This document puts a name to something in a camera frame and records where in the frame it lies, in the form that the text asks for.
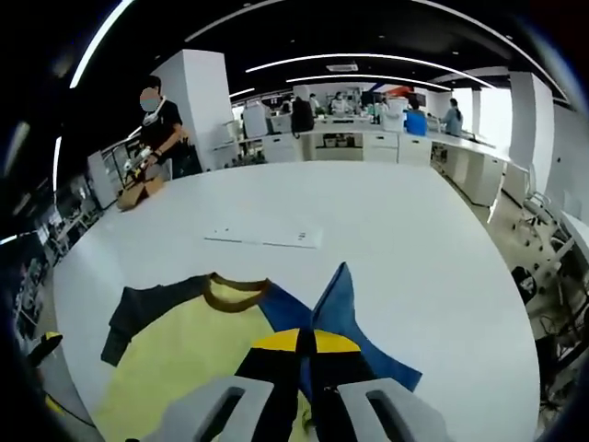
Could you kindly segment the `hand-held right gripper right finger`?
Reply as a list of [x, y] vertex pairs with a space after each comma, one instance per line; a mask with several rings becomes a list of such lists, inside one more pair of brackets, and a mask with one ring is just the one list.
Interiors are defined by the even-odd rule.
[[311, 413], [320, 441], [447, 441], [444, 417], [393, 378], [377, 377], [360, 347], [314, 332]]

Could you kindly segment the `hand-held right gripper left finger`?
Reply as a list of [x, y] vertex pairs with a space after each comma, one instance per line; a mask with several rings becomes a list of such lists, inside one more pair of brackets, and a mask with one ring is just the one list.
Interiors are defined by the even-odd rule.
[[297, 416], [299, 330], [252, 345], [231, 376], [173, 401], [148, 441], [287, 441]]

